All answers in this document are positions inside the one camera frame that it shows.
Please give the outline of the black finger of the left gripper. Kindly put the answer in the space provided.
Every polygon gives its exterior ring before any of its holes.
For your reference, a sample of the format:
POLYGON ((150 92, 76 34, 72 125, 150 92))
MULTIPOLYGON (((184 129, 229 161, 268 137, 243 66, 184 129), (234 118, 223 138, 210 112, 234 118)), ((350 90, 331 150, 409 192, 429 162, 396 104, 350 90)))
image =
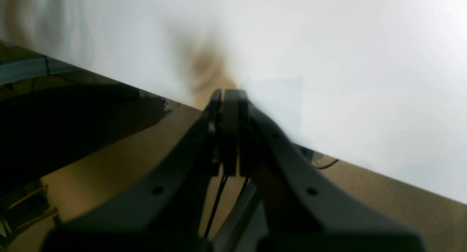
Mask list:
POLYGON ((259 252, 424 252, 411 228, 351 197, 322 175, 272 119, 239 91, 240 173, 263 204, 259 252))

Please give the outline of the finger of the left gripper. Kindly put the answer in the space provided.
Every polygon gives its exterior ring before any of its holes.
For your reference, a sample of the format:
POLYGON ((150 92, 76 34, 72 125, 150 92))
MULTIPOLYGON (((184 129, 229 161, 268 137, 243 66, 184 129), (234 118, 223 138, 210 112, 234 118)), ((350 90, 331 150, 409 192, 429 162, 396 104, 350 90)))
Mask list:
POLYGON ((160 164, 141 180, 46 237, 42 252, 210 252, 198 229, 220 170, 217 89, 160 164))

